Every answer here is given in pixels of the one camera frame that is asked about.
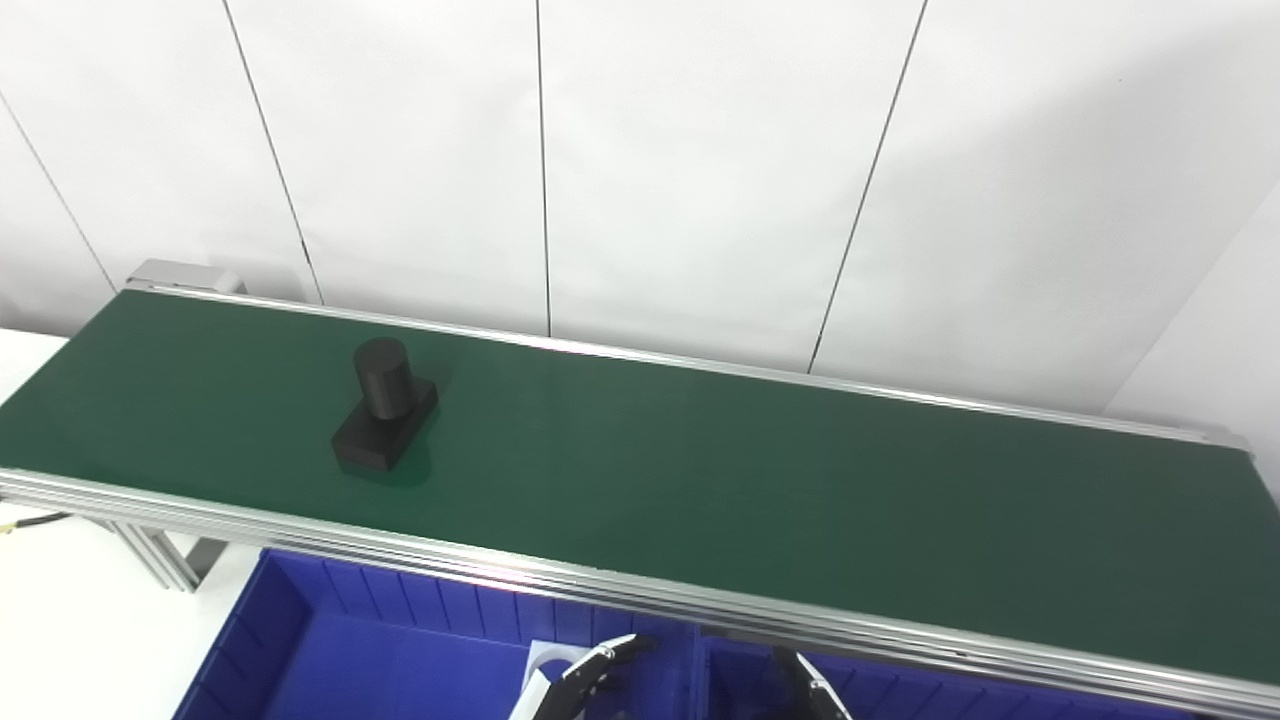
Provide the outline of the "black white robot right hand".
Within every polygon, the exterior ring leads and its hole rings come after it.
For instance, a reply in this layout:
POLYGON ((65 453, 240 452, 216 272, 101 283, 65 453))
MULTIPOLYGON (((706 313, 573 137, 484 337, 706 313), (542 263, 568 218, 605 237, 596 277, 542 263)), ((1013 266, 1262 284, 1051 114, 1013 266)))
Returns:
POLYGON ((790 697, 764 719, 852 719, 827 678, 804 655, 774 646, 772 657, 788 683, 790 697))

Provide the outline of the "black white robot left hand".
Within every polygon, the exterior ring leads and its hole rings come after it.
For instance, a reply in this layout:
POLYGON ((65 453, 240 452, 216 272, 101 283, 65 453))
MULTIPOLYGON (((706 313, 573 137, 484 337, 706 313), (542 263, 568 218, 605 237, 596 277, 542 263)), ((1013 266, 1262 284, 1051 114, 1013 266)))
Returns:
POLYGON ((593 647, 534 641, 509 719, 581 719, 612 673, 657 647, 654 635, 630 633, 593 647))

